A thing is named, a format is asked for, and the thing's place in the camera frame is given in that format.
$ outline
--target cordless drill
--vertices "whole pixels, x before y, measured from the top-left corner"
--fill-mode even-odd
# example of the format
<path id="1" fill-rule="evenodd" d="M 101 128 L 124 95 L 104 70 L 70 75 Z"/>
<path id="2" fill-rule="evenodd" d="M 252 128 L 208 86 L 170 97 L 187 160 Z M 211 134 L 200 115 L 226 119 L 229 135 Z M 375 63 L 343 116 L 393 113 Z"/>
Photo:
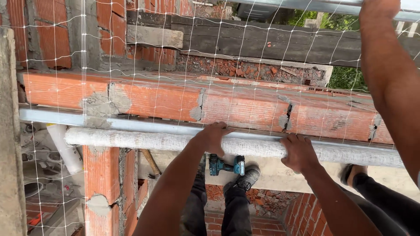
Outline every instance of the cordless drill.
<path id="1" fill-rule="evenodd" d="M 235 174 L 245 174 L 245 157 L 235 156 L 234 165 L 228 165 L 216 154 L 210 154 L 209 168 L 211 176 L 218 176 L 220 170 L 230 171 Z"/>

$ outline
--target black pants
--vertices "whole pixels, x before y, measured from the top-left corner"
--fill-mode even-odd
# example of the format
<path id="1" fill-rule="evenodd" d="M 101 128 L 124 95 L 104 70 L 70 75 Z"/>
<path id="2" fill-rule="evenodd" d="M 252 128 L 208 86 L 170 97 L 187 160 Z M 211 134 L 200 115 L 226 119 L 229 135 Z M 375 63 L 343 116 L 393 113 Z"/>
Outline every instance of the black pants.
<path id="1" fill-rule="evenodd" d="M 204 206 L 207 194 L 204 180 L 196 178 L 192 186 L 181 216 L 181 223 L 194 236 L 207 235 L 204 221 Z M 225 195 L 225 215 L 222 222 L 222 236 L 250 236 L 252 235 L 251 219 L 249 217 L 249 201 L 245 190 L 238 186 L 230 188 Z"/>
<path id="2" fill-rule="evenodd" d="M 354 176 L 353 187 L 363 197 L 342 188 L 384 236 L 420 235 L 420 204 L 377 183 L 367 174 Z"/>

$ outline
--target white pvc pipe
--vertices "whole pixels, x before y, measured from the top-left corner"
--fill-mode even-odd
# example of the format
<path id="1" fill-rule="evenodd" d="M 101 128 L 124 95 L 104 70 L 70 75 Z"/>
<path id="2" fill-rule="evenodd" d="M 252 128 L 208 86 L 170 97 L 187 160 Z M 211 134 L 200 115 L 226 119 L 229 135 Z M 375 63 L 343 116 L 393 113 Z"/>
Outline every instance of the white pvc pipe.
<path id="1" fill-rule="evenodd" d="M 51 135 L 51 139 L 57 147 L 64 164 L 70 174 L 76 174 L 83 170 L 83 161 L 79 152 L 75 147 L 67 145 L 64 141 L 67 125 L 47 124 L 47 130 Z"/>
<path id="2" fill-rule="evenodd" d="M 142 133 L 93 128 L 69 128 L 65 140 L 70 144 L 102 147 L 128 147 L 181 151 L 193 135 Z M 364 147 L 313 144 L 320 161 L 379 165 L 403 168 L 396 150 L 375 150 Z M 222 148 L 229 155 L 256 157 L 285 157 L 286 149 L 279 142 L 223 138 Z"/>

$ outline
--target white fiberglass mesh roll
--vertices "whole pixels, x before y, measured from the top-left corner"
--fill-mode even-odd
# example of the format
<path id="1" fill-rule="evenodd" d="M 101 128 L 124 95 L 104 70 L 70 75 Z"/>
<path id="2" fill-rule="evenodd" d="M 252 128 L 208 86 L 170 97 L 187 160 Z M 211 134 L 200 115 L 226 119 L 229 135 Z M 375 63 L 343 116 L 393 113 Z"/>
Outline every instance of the white fiberglass mesh roll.
<path id="1" fill-rule="evenodd" d="M 79 145 L 181 151 L 192 137 L 193 135 L 70 128 L 67 130 L 65 140 L 69 144 Z M 318 143 L 313 146 L 320 161 L 404 167 L 398 152 L 392 149 L 373 150 L 362 146 Z M 283 145 L 272 141 L 223 138 L 222 148 L 229 155 L 278 158 L 286 156 Z"/>

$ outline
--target concrete floor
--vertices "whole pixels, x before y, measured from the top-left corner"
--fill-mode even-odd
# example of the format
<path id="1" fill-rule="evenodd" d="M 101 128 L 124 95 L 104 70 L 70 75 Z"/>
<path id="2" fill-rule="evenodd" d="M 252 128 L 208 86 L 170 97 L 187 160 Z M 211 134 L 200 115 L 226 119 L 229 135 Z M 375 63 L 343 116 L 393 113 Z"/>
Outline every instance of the concrete floor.
<path id="1" fill-rule="evenodd" d="M 178 152 L 159 150 L 151 150 L 151 153 L 161 172 L 166 169 L 169 163 L 178 154 Z M 227 163 L 232 163 L 233 157 L 228 157 L 225 161 Z M 253 188 L 313 193 L 304 176 L 301 174 L 295 174 L 290 168 L 286 167 L 280 161 L 280 158 L 246 156 L 245 161 L 246 165 L 257 163 L 261 170 L 260 179 L 255 183 Z M 152 173 L 152 169 L 143 154 L 140 155 L 138 164 L 139 178 L 147 178 L 147 175 Z M 325 167 L 332 179 L 342 185 L 338 177 L 338 174 L 341 171 L 341 164 L 329 162 L 322 162 L 321 164 Z M 370 166 L 368 168 L 368 173 L 369 176 L 374 178 L 377 182 L 404 194 L 417 202 L 420 202 L 420 192 L 405 169 Z M 234 180 L 235 177 L 236 175 L 234 173 L 226 171 L 221 171 L 219 176 L 210 176 L 208 166 L 206 166 L 206 184 L 225 185 L 226 183 Z M 343 187 L 358 194 L 355 190 L 349 188 L 348 186 Z"/>

